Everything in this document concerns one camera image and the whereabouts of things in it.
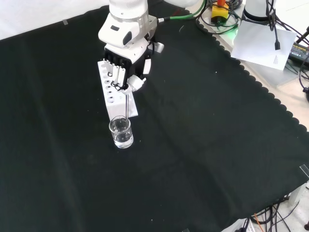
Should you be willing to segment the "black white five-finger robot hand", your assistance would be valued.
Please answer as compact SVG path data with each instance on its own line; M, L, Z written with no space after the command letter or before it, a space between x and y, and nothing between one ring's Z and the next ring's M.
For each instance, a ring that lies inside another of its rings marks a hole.
M112 79L112 87L128 95L143 86L151 69L151 55L162 53L163 49L162 43L145 38L123 48L107 44L102 63L104 74Z

